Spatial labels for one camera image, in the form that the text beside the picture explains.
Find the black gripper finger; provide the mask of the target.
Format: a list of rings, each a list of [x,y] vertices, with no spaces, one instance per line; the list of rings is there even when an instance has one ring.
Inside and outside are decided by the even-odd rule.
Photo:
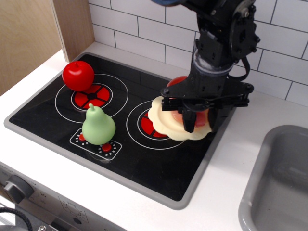
[[[222,109],[209,109],[208,121],[212,132],[217,132],[223,123],[232,115],[234,107],[227,106]]]
[[[196,118],[197,114],[195,111],[192,111],[187,108],[182,109],[182,120],[183,120],[184,130],[186,132],[189,133],[194,132]]]

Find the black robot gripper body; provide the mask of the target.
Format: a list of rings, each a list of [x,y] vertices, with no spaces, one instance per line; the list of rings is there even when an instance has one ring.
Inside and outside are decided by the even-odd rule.
[[[239,77],[189,74],[184,81],[161,90],[162,110],[187,108],[199,112],[227,106],[246,107],[249,103],[248,95],[253,90],[252,84],[242,82]]]

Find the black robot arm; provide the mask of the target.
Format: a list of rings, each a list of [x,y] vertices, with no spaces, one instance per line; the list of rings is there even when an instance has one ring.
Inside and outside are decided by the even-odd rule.
[[[245,107],[254,87],[246,75],[233,77],[233,65],[257,50],[252,0],[160,0],[159,5],[182,5],[197,16],[200,37],[194,41],[191,69],[183,81],[161,90],[162,109],[178,111],[183,127],[193,132],[197,113],[209,110],[209,124],[218,130],[234,107]]]

